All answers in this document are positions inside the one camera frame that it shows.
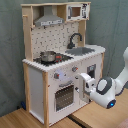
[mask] faucet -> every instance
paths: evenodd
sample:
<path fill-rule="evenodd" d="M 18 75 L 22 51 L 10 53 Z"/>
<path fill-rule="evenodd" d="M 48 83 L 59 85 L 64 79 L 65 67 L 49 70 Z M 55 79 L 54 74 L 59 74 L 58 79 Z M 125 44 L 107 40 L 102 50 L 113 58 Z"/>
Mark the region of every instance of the faucet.
<path fill-rule="evenodd" d="M 68 44 L 68 49 L 72 49 L 73 47 L 75 47 L 75 44 L 73 44 L 72 39 L 75 35 L 79 35 L 80 36 L 80 41 L 82 41 L 82 35 L 80 33 L 74 33 L 71 38 L 70 38 L 70 43 Z"/>

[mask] stove burner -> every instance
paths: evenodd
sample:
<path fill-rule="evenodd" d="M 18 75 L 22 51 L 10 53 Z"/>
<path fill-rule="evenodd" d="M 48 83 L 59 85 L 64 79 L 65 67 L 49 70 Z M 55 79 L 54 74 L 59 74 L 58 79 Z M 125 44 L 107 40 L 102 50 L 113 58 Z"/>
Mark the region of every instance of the stove burner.
<path fill-rule="evenodd" d="M 60 62 L 67 61 L 69 59 L 73 59 L 73 57 L 70 57 L 70 56 L 67 56 L 67 55 L 63 55 L 63 54 L 60 54 L 60 53 L 57 53 L 56 56 L 61 56 L 61 58 L 57 57 L 55 61 L 45 62 L 45 61 L 42 61 L 41 57 L 40 57 L 40 58 L 33 59 L 33 61 L 48 67 L 48 66 L 60 63 Z"/>

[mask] oven door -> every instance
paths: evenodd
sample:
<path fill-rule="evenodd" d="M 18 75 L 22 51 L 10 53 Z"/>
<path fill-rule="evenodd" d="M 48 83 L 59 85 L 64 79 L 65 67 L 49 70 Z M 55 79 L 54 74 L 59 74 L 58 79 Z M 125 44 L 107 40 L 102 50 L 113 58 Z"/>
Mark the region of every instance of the oven door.
<path fill-rule="evenodd" d="M 67 5 L 67 21 L 82 18 L 82 4 Z"/>
<path fill-rule="evenodd" d="M 79 109 L 78 80 L 74 77 L 53 82 L 49 87 L 49 122 L 50 125 Z"/>

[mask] wooden toy kitchen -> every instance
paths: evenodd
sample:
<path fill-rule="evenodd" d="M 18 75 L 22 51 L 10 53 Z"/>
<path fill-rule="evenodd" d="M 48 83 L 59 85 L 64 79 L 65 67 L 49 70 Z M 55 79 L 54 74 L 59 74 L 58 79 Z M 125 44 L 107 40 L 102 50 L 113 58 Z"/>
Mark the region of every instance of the wooden toy kitchen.
<path fill-rule="evenodd" d="M 21 5 L 26 109 L 46 128 L 90 102 L 79 97 L 79 73 L 102 76 L 105 49 L 85 45 L 90 4 Z"/>

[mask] backsplash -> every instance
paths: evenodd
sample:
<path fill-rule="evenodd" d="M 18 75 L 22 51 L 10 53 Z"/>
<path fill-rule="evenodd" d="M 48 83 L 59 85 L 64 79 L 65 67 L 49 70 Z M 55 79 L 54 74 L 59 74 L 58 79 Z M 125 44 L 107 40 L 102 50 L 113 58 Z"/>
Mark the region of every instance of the backsplash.
<path fill-rule="evenodd" d="M 41 51 L 62 51 L 67 49 L 70 37 L 78 33 L 79 22 L 69 22 L 46 27 L 35 27 L 32 30 L 33 58 L 40 56 Z M 78 36 L 73 38 L 73 43 L 78 46 Z"/>

